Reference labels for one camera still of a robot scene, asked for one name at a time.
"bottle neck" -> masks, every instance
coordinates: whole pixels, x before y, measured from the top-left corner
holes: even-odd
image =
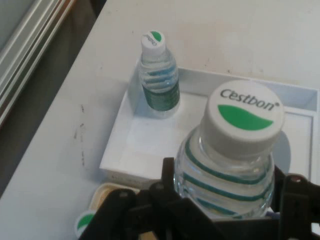
[[[208,158],[214,160],[215,162],[220,162],[220,165],[234,165],[234,166],[244,166],[252,165],[261,160],[265,160],[270,155],[271,151],[265,151],[260,155],[246,156],[246,157],[234,157],[228,154],[220,153],[217,149],[211,146],[206,140],[206,134],[201,128],[201,125],[198,127],[198,143],[200,149],[203,151]]]
[[[170,52],[167,48],[165,48],[165,50],[160,55],[147,55],[142,52],[141,60],[143,62],[150,62],[150,63],[163,62],[165,59],[168,58],[168,54],[170,54]]]

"cestbon logo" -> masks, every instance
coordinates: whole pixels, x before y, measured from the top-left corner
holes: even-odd
[[[158,33],[157,31],[151,31],[150,33],[152,34],[152,36],[154,37],[155,40],[157,40],[159,43],[161,42],[162,37],[161,37],[160,33]],[[153,46],[157,45],[156,41],[154,41],[152,39],[152,37],[150,37],[148,34],[143,35],[143,36],[146,37],[151,42],[151,44]]]
[[[256,96],[238,94],[236,91],[231,89],[224,89],[221,91],[220,96],[222,98],[228,98],[233,101],[242,102],[248,105],[254,105],[257,108],[264,109],[266,111],[272,111],[275,107],[280,104],[278,102],[271,103],[263,100],[258,100]],[[229,124],[239,129],[248,131],[262,130],[273,124],[274,121],[257,116],[241,107],[220,104],[218,110],[221,116]]]

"small water bottle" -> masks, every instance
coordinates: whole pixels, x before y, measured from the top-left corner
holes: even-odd
[[[271,151],[283,123],[284,107],[269,88],[247,80],[220,85],[178,151],[175,190],[211,219],[263,216],[274,191]]]
[[[159,31],[145,33],[141,45],[139,78],[146,102],[157,117],[169,117],[180,102],[176,60]]]

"green logo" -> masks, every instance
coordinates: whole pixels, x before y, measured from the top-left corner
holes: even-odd
[[[90,223],[91,220],[94,218],[94,216],[95,216],[95,215],[94,215],[93,213],[84,215],[84,216],[80,219],[79,223],[77,224],[77,226],[76,226],[77,229],[79,230],[80,228],[89,225],[89,223]]]
[[[154,39],[157,40],[158,42],[161,42],[161,34],[158,33],[157,31],[151,31],[151,34],[153,35]]]
[[[239,129],[256,131],[265,129],[273,123],[237,106],[218,105],[218,109],[224,120]]]

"green label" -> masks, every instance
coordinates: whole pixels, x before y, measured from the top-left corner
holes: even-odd
[[[157,111],[168,111],[175,107],[180,99],[179,82],[177,82],[172,89],[162,93],[155,93],[144,86],[143,91],[148,105]]]
[[[83,226],[89,225],[89,223],[90,223],[91,220],[94,218],[94,216],[95,216],[94,214],[88,214],[88,215],[83,216],[83,217],[80,219],[78,225],[76,226],[77,229],[80,229],[80,228],[83,227]]]
[[[243,130],[256,131],[269,127],[273,121],[232,105],[218,105],[221,116],[229,124]]]
[[[158,33],[157,31],[151,31],[151,34],[153,35],[154,39],[157,40],[159,43],[161,42],[161,34]]]

